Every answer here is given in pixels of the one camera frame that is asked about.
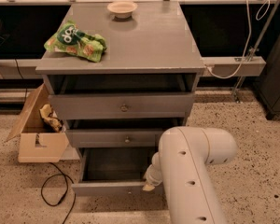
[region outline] drawer handle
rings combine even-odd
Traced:
[[[129,136],[125,137],[124,143],[129,144],[131,142],[131,139]]]
[[[129,107],[127,105],[122,105],[120,109],[122,112],[127,112],[129,110]]]

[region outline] white cable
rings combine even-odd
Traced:
[[[243,62],[244,62],[244,59],[245,59],[245,51],[246,51],[246,48],[249,44],[249,41],[250,41],[250,37],[251,37],[251,34],[252,34],[252,27],[251,27],[251,20],[250,20],[250,10],[249,10],[249,2],[248,0],[245,0],[245,3],[246,3],[246,12],[247,12],[247,18],[248,18],[248,24],[249,24],[249,36],[248,36],[248,39],[246,40],[245,42],[245,49],[244,49],[244,52],[243,52],[243,55],[242,55],[242,59],[241,59],[241,62],[239,64],[239,66],[237,67],[237,69],[229,76],[227,77],[221,77],[221,76],[218,76],[216,74],[214,74],[212,71],[211,71],[211,67],[209,66],[206,66],[208,72],[213,76],[213,77],[217,77],[217,78],[231,78],[233,77],[241,68]]]
[[[262,11],[263,7],[264,7],[266,4],[268,4],[267,9],[266,9],[265,12],[262,14],[262,16],[259,17],[259,13]],[[257,21],[260,21],[261,19],[263,19],[263,17],[267,14],[267,12],[268,12],[268,10],[269,10],[269,8],[270,8],[270,4],[271,4],[271,0],[265,0],[265,2],[262,4],[262,6],[260,7],[258,13],[257,13],[256,16],[255,16],[255,19],[256,19]]]

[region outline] gray cabinet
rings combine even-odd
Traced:
[[[106,37],[99,63],[46,52],[36,68],[80,153],[77,195],[141,192],[161,134],[186,124],[204,70],[177,2],[139,3],[132,19],[120,22],[106,6],[72,5],[66,17]],[[95,22],[87,14],[96,14]]]
[[[267,65],[259,78],[259,97],[268,108],[267,119],[280,114],[280,36],[268,57]]]

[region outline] cardboard box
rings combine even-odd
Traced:
[[[20,135],[19,162],[58,162],[78,160],[77,151],[69,145],[65,133],[53,133],[42,120],[39,109],[49,103],[43,84],[28,96],[7,141]]]

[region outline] black cable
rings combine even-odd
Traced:
[[[41,194],[41,197],[42,199],[44,200],[44,202],[49,205],[49,206],[57,206],[59,204],[61,204],[64,200],[64,198],[66,197],[66,194],[67,194],[67,191],[68,191],[68,182],[67,182],[67,179],[68,178],[72,183],[74,183],[73,179],[69,176],[69,175],[66,175],[59,167],[57,167],[54,163],[50,162],[49,164],[53,165],[60,173],[59,174],[56,174],[56,175],[52,175],[50,177],[48,177],[46,179],[46,181],[44,182],[43,186],[41,187],[41,190],[40,190],[40,194]],[[49,203],[45,196],[44,196],[44,193],[43,193],[43,190],[44,190],[44,187],[45,185],[48,183],[49,180],[51,180],[53,177],[55,176],[58,176],[58,175],[62,175],[64,177],[64,181],[65,181],[65,184],[66,184],[66,190],[63,194],[63,196],[60,198],[60,200],[57,202],[57,203]],[[63,221],[63,224],[65,223],[65,221],[67,220],[68,216],[70,215],[70,213],[72,212],[73,208],[74,208],[74,205],[75,205],[75,202],[76,202],[76,194],[74,194],[74,200],[73,200],[73,203],[72,203],[72,206],[71,208],[69,209],[64,221]]]
[[[17,70],[18,70],[18,73],[19,73],[21,79],[25,79],[25,78],[23,77],[23,75],[21,74],[21,71],[20,71],[20,68],[19,68],[19,64],[18,64],[17,59],[15,59],[15,62],[16,62]],[[27,99],[27,93],[28,93],[28,88],[26,87],[26,89],[25,89],[24,103],[26,102],[26,99]]]

